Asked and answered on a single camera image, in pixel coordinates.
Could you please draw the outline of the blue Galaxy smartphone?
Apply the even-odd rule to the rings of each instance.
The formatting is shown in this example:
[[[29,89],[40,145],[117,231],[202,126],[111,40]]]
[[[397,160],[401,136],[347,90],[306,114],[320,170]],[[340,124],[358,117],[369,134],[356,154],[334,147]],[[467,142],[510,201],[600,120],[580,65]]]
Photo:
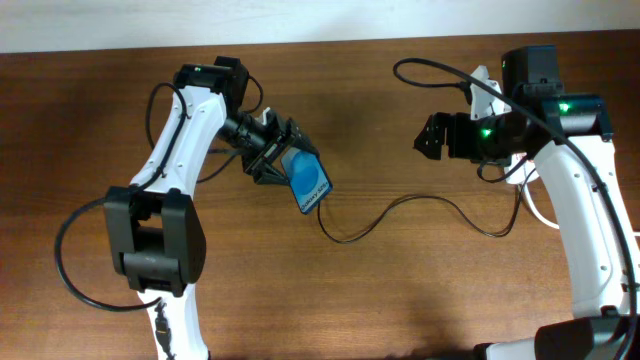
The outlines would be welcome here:
[[[281,158],[289,187],[302,214],[308,215],[333,190],[319,157],[313,153],[290,148]]]

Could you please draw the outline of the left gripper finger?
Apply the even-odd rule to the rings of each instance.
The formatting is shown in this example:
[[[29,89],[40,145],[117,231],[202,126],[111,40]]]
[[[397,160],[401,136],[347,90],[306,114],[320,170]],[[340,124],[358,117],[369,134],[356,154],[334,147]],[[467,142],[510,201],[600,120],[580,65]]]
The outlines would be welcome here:
[[[256,185],[289,185],[289,180],[284,173],[276,169],[270,162],[263,160],[249,164],[246,168],[246,174],[252,177]]]
[[[287,120],[288,145],[299,150],[318,155],[319,151],[312,143],[310,137],[304,133],[295,120]]]

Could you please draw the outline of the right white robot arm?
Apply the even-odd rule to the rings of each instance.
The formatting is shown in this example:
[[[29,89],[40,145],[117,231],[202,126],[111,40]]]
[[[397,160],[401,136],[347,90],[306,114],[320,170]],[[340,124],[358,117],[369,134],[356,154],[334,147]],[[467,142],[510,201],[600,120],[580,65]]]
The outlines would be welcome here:
[[[552,45],[462,74],[469,113],[429,117],[414,146],[515,172],[532,161],[551,199],[569,266],[573,317],[528,339],[479,344],[472,359],[635,359],[639,355],[639,248],[619,190],[613,128],[602,98],[569,94]]]

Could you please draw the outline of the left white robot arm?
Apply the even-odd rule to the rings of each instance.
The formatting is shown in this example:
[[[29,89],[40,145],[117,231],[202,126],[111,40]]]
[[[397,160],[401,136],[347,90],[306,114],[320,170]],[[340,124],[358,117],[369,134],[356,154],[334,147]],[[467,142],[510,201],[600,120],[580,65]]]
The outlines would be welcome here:
[[[303,214],[332,190],[318,150],[294,120],[270,109],[257,118],[242,111],[251,79],[237,58],[183,65],[170,84],[171,113],[146,164],[128,187],[106,194],[114,268],[143,301],[161,359],[210,356],[195,295],[206,238],[193,197],[214,139],[230,145],[256,184],[289,187]]]

